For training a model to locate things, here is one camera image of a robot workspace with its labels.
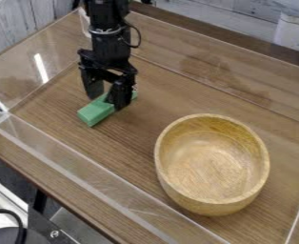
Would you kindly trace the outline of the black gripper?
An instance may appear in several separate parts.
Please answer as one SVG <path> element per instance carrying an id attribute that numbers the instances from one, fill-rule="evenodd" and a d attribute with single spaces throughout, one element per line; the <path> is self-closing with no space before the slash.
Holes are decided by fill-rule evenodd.
<path id="1" fill-rule="evenodd" d="M 129 63 L 132 26 L 117 25 L 100 29 L 89 26 L 92 48 L 80 49 L 78 68 L 84 89 L 90 100 L 104 94 L 104 81 L 112 83 L 105 102 L 120 111 L 130 104 L 137 70 Z"/>

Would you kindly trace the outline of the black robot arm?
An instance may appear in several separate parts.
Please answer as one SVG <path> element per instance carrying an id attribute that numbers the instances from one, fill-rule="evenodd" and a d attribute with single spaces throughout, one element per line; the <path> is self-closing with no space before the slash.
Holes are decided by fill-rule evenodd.
<path id="1" fill-rule="evenodd" d="M 104 94 L 104 82 L 112 84 L 105 103 L 118 111 L 130 103 L 137 69 L 129 63 L 130 29 L 126 22 L 128 0 L 84 0 L 85 12 L 90 19 L 89 34 L 92 48 L 80 49 L 78 69 L 86 95 L 90 99 Z"/>

